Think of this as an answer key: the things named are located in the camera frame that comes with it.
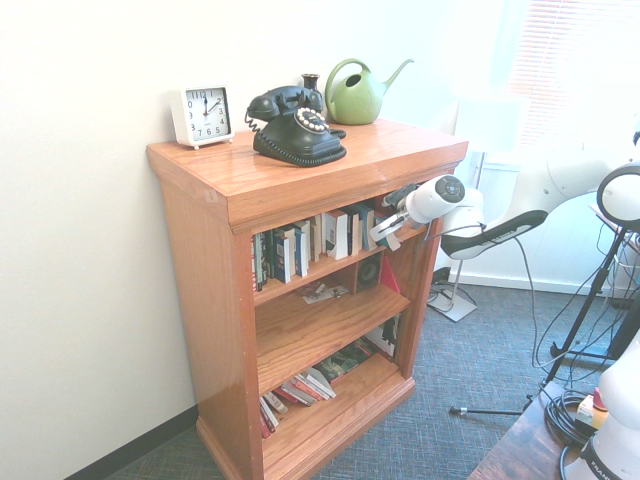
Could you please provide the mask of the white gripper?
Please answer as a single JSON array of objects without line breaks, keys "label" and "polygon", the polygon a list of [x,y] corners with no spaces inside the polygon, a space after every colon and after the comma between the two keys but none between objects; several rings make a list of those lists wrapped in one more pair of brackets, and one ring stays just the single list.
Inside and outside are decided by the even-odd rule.
[{"label": "white gripper", "polygon": [[405,224],[411,224],[412,219],[407,212],[400,212],[378,222],[371,230],[370,235],[375,242],[382,241],[386,236],[402,228]]}]

